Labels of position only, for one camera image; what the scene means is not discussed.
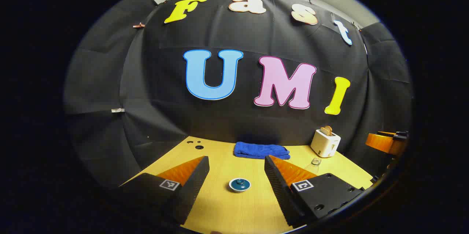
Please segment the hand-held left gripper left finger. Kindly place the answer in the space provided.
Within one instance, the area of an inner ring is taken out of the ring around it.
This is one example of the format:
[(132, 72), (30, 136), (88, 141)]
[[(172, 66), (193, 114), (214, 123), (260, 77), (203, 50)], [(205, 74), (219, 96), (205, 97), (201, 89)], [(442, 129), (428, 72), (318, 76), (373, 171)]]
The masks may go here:
[(201, 156), (152, 175), (142, 173), (118, 188), (118, 199), (150, 220), (185, 224), (209, 173), (209, 157)]

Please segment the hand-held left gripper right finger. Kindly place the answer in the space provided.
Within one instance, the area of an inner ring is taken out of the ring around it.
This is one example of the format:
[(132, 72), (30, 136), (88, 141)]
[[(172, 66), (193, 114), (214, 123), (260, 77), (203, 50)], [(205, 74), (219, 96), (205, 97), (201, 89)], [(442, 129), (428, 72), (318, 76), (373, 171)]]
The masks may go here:
[(292, 227), (317, 221), (365, 191), (332, 173), (316, 175), (272, 155), (265, 157), (264, 169), (283, 216)]

